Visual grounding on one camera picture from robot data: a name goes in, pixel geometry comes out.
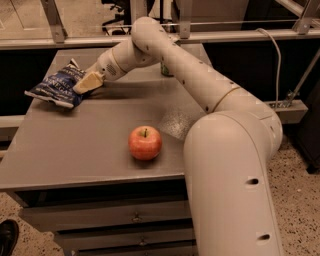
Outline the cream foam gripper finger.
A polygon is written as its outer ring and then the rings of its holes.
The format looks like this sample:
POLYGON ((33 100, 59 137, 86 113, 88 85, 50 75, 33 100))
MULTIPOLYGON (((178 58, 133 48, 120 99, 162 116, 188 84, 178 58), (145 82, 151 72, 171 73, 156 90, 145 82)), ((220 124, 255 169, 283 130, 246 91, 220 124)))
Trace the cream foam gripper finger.
POLYGON ((77 94, 84 94, 102 86, 103 81, 104 79, 101 73, 89 72, 73 87, 73 90, 77 94))

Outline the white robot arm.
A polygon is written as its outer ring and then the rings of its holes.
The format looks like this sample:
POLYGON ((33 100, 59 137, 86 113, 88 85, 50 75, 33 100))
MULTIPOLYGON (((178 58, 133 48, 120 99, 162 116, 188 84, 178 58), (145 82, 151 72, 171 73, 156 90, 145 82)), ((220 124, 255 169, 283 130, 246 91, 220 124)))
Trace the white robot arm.
POLYGON ((199 256, 284 256, 267 163, 280 147, 273 109, 177 45, 150 17, 99 56, 83 94, 137 67, 163 63, 205 114, 184 142, 185 180, 199 256))

